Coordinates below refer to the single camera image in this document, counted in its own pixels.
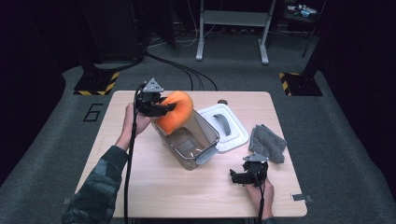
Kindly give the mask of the grey microfibre cloth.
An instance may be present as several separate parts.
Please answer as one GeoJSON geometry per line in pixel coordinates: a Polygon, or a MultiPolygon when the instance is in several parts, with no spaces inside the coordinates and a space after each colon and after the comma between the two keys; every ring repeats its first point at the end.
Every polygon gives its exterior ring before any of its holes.
{"type": "Polygon", "coordinates": [[[252,129],[248,150],[263,155],[272,162],[283,163],[286,146],[286,140],[261,124],[252,129]]]}

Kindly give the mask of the orange plush toy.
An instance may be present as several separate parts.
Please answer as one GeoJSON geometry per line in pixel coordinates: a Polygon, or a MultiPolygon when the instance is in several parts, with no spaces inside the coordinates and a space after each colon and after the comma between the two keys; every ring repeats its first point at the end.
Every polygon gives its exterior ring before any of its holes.
{"type": "Polygon", "coordinates": [[[171,134],[176,129],[182,127],[188,121],[193,111],[193,101],[184,91],[173,91],[160,102],[160,105],[170,104],[175,104],[175,108],[156,120],[157,125],[166,134],[171,134]]]}

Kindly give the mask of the person's right hand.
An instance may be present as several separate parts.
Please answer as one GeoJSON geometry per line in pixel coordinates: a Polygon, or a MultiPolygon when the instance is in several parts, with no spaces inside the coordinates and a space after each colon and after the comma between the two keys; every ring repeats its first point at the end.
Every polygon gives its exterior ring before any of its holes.
{"type": "Polygon", "coordinates": [[[269,179],[266,178],[261,187],[245,185],[245,189],[254,207],[262,215],[262,220],[272,218],[274,216],[272,207],[275,198],[275,189],[269,179]]]}

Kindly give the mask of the person's left hand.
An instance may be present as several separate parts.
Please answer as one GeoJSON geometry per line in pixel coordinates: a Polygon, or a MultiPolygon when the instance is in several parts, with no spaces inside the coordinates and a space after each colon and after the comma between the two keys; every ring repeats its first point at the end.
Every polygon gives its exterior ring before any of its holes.
{"type": "Polygon", "coordinates": [[[152,122],[152,118],[145,117],[138,113],[134,117],[134,105],[129,103],[125,108],[125,117],[122,125],[122,130],[116,146],[126,151],[129,148],[130,141],[132,139],[133,126],[136,124],[136,134],[141,134],[149,124],[152,122]]]}

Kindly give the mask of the dark cabinet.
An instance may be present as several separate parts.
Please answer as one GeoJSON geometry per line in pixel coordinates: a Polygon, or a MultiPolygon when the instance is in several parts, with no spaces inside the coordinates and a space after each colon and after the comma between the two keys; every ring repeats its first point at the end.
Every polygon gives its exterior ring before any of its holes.
{"type": "Polygon", "coordinates": [[[135,0],[78,0],[102,62],[137,63],[143,58],[135,0]]]}

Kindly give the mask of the clear grey storage box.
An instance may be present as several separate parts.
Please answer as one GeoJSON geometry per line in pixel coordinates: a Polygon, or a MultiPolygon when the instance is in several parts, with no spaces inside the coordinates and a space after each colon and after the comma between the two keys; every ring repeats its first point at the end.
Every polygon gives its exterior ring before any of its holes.
{"type": "Polygon", "coordinates": [[[219,133],[197,111],[193,111],[188,121],[170,134],[156,122],[153,122],[152,126],[165,147],[188,171],[206,163],[218,153],[219,133]]]}

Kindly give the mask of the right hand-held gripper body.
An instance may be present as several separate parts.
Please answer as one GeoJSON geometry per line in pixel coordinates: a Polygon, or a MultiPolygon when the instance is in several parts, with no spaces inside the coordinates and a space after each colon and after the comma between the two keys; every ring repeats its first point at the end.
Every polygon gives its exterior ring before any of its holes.
{"type": "Polygon", "coordinates": [[[269,159],[261,154],[253,153],[243,158],[244,171],[246,172],[246,184],[252,184],[255,187],[260,186],[267,177],[269,159]]]}

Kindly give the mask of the black striped stand base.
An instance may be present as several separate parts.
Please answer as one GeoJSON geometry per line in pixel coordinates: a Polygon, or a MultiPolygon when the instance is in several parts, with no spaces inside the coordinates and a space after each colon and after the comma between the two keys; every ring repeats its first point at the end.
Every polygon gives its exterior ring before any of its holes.
{"type": "Polygon", "coordinates": [[[93,63],[81,65],[83,75],[74,88],[77,95],[108,95],[114,88],[119,76],[117,69],[96,67],[93,63]]]}
{"type": "Polygon", "coordinates": [[[322,96],[315,81],[318,71],[318,60],[312,56],[301,73],[280,73],[283,91],[288,96],[322,96]]]}

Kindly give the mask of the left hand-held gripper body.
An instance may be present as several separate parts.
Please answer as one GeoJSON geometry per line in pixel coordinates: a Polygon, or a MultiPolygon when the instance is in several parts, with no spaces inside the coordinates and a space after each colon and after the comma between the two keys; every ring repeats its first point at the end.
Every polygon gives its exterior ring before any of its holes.
{"type": "Polygon", "coordinates": [[[134,99],[134,108],[144,116],[162,116],[163,109],[159,106],[163,88],[152,78],[141,84],[134,99]]]}

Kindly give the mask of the white metal table frame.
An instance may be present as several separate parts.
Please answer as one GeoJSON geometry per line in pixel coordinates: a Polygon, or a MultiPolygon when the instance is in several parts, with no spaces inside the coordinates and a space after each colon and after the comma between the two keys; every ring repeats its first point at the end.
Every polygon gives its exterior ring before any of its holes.
{"type": "Polygon", "coordinates": [[[269,58],[266,50],[266,38],[276,6],[276,0],[269,0],[270,6],[264,12],[246,11],[223,11],[205,9],[205,0],[200,0],[200,19],[199,19],[199,40],[195,60],[200,62],[204,58],[204,27],[206,24],[212,25],[235,25],[262,27],[262,38],[258,40],[262,64],[268,65],[269,58]]]}

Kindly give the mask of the dark shelf with small things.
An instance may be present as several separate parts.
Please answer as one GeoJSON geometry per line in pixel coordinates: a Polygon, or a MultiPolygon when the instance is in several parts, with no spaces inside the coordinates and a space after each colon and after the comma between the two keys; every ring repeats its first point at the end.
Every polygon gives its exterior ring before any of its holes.
{"type": "Polygon", "coordinates": [[[282,18],[294,32],[311,32],[318,19],[323,0],[284,0],[282,18]]]}

